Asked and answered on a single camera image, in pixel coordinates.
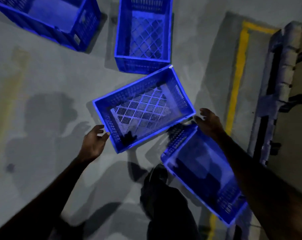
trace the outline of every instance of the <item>concrete floor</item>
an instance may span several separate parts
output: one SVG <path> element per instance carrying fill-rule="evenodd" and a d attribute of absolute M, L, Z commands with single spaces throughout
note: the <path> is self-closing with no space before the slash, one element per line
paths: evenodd
<path fill-rule="evenodd" d="M 77 155 L 98 116 L 90 102 L 142 75 L 121 73 L 113 58 L 119 0 L 97 0 L 107 19 L 87 53 L 61 47 L 16 27 L 0 13 L 0 226 L 41 192 Z M 195 108 L 225 124 L 243 17 L 273 27 L 302 22 L 302 0 L 174 0 L 172 64 Z M 233 138 L 249 145 L 269 36 L 250 34 Z M 110 142 L 77 182 L 63 217 L 85 220 L 87 239 L 146 239 L 141 178 L 159 162 L 160 138 L 116 154 Z M 210 212 L 179 182 L 199 225 Z M 214 239 L 225 239 L 217 222 Z"/>

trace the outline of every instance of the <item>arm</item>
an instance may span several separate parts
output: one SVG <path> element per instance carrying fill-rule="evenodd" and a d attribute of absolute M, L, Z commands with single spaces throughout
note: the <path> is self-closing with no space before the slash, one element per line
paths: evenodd
<path fill-rule="evenodd" d="M 102 153 L 109 133 L 96 125 L 83 139 L 79 155 L 33 201 L 0 228 L 0 239 L 47 239 L 84 169 Z"/>
<path fill-rule="evenodd" d="M 195 120 L 223 150 L 242 193 L 270 240 L 302 239 L 302 194 L 263 167 L 229 137 L 209 109 Z"/>

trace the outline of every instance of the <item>dark pants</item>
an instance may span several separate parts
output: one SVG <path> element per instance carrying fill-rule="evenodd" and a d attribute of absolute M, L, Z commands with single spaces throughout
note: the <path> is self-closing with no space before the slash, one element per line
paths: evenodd
<path fill-rule="evenodd" d="M 161 180 L 150 183 L 146 178 L 140 201 L 151 219 L 148 240 L 201 239 L 188 202 L 178 189 L 167 186 Z"/>

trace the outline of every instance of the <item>blue plastic crate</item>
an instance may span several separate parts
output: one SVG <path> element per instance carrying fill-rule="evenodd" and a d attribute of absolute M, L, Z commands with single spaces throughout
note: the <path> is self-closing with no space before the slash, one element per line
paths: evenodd
<path fill-rule="evenodd" d="M 95 99 L 93 105 L 117 153 L 196 113 L 171 65 Z"/>
<path fill-rule="evenodd" d="M 230 226 L 247 203 L 224 153 L 196 124 L 179 129 L 161 155 L 161 161 L 211 212 Z"/>
<path fill-rule="evenodd" d="M 122 72 L 150 74 L 171 63 L 173 0 L 120 0 L 114 57 Z"/>
<path fill-rule="evenodd" d="M 98 28 L 96 0 L 0 0 L 0 11 L 21 28 L 85 51 Z"/>

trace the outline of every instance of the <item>shoe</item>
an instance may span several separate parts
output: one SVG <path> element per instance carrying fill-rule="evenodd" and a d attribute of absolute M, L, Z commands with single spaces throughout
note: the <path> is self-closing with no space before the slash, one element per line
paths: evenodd
<path fill-rule="evenodd" d="M 156 180 L 161 180 L 165 184 L 167 184 L 168 181 L 168 171 L 163 165 L 163 163 L 159 163 L 157 166 L 155 166 L 148 174 L 147 178 L 149 182 L 154 182 Z"/>

